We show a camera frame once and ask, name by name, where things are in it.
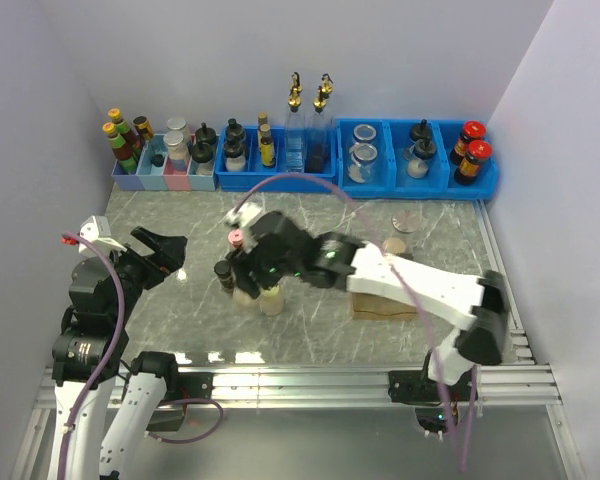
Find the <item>silver lid spice jar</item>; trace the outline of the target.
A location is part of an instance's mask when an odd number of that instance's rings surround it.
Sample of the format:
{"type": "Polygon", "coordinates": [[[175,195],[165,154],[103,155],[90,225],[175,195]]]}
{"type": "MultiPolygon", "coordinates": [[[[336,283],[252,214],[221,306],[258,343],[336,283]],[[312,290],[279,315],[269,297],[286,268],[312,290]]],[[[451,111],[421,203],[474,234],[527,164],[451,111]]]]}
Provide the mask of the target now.
{"type": "Polygon", "coordinates": [[[413,246],[410,235],[415,233],[419,228],[419,214],[411,210],[396,213],[391,218],[391,225],[394,232],[383,242],[384,252],[412,260],[413,246]]]}

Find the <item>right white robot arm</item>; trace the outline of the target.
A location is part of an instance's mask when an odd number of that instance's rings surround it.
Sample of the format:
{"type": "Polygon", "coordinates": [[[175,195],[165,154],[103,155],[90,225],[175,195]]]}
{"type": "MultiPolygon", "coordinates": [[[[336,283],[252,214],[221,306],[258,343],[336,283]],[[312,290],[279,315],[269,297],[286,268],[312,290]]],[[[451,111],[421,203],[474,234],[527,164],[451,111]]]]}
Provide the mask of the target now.
{"type": "Polygon", "coordinates": [[[294,277],[319,289],[386,298],[447,321],[452,331],[433,349],[420,375],[429,398],[446,397],[475,365],[502,363],[510,306],[500,273],[436,269],[337,232],[314,237],[282,212],[263,213],[253,204],[230,210],[224,222],[251,236],[249,247],[227,259],[236,286],[252,298],[294,277]]]}

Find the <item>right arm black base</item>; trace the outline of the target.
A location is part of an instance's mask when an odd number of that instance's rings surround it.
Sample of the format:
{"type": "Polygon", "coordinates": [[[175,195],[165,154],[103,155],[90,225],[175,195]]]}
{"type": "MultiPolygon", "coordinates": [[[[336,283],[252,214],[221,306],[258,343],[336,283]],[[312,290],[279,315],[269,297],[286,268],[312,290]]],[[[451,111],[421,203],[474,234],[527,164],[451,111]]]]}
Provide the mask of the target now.
{"type": "Polygon", "coordinates": [[[448,388],[450,416],[445,413],[437,383],[428,379],[425,373],[394,370],[388,373],[388,379],[391,402],[414,407],[417,425],[426,436],[442,438],[448,433],[447,418],[450,417],[457,426],[460,423],[460,406],[478,399],[470,372],[465,372],[455,385],[448,388]]]}

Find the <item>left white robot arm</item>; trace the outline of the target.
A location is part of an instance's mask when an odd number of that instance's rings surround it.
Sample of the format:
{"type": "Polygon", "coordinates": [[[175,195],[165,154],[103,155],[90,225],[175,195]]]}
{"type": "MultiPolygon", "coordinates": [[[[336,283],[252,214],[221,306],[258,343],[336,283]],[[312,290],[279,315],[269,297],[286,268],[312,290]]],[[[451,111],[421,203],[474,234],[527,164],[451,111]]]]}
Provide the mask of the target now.
{"type": "Polygon", "coordinates": [[[92,216],[62,240],[84,255],[72,272],[70,305],[52,348],[56,420],[50,479],[125,479],[154,411],[176,398],[182,379],[174,355],[143,352],[126,377],[112,422],[108,405],[128,343],[125,325],[143,292],[185,261],[187,240],[136,227],[150,249],[140,255],[111,236],[106,218],[92,216]]]}

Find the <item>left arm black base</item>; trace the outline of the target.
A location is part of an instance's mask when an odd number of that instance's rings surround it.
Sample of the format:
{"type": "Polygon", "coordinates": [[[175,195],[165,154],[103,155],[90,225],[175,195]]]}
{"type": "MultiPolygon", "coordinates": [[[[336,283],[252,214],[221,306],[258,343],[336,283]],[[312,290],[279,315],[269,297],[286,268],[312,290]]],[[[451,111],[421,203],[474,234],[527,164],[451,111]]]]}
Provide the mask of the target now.
{"type": "Polygon", "coordinates": [[[175,386],[168,390],[152,414],[149,432],[176,432],[185,421],[188,406],[167,404],[167,401],[185,398],[211,398],[213,374],[211,372],[180,373],[175,386]]]}

